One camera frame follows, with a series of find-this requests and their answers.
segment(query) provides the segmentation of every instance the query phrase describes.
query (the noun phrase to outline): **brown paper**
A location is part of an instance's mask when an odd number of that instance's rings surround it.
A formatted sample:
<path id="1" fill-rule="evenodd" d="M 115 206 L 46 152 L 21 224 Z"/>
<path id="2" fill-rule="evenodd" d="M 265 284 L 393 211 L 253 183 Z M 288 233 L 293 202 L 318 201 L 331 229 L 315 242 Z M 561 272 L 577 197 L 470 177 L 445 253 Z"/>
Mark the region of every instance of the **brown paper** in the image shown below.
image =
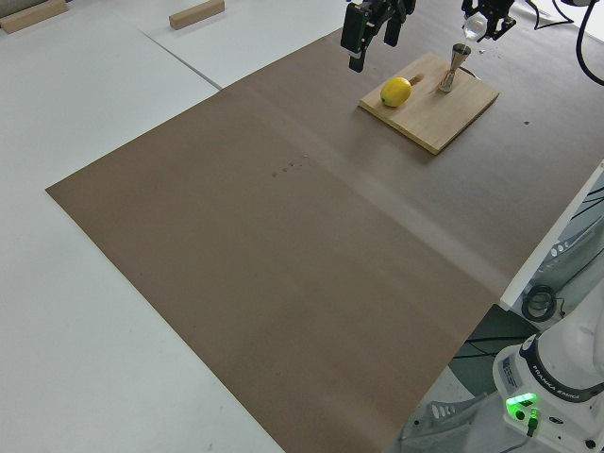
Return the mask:
<path id="1" fill-rule="evenodd" d="M 361 75 L 334 33 L 48 190 L 288 453 L 384 448 L 602 159 L 602 91 L 570 54 L 572 93 L 533 78 L 575 32 L 522 18 L 468 61 L 502 94 L 439 157 L 357 109 L 450 52 L 449 3 Z"/>

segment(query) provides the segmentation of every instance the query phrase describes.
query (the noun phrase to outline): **white tabletop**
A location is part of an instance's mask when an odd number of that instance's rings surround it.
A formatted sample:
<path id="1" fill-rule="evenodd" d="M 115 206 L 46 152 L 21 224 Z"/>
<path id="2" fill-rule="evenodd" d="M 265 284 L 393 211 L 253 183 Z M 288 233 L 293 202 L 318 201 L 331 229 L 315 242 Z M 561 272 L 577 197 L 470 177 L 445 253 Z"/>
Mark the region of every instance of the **white tabletop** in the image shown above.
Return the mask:
<path id="1" fill-rule="evenodd" d="M 278 453 L 44 192 L 215 93 L 107 6 L 0 31 L 0 450 Z"/>
<path id="2" fill-rule="evenodd" d="M 341 27 L 346 9 L 344 0 L 226 0 L 224 12 L 173 30 L 168 16 L 200 0 L 103 1 L 221 88 Z"/>

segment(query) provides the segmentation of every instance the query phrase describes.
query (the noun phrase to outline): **yellow lemon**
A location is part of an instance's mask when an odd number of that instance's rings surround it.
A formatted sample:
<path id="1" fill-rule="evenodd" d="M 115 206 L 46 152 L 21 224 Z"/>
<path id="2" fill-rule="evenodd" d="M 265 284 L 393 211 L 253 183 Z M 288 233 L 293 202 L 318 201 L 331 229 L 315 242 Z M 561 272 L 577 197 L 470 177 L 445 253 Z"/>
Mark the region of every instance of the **yellow lemon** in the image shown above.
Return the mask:
<path id="1" fill-rule="evenodd" d="M 388 107 L 398 107 L 411 96 L 411 83 L 403 77 L 393 77 L 381 88 L 381 102 Z"/>

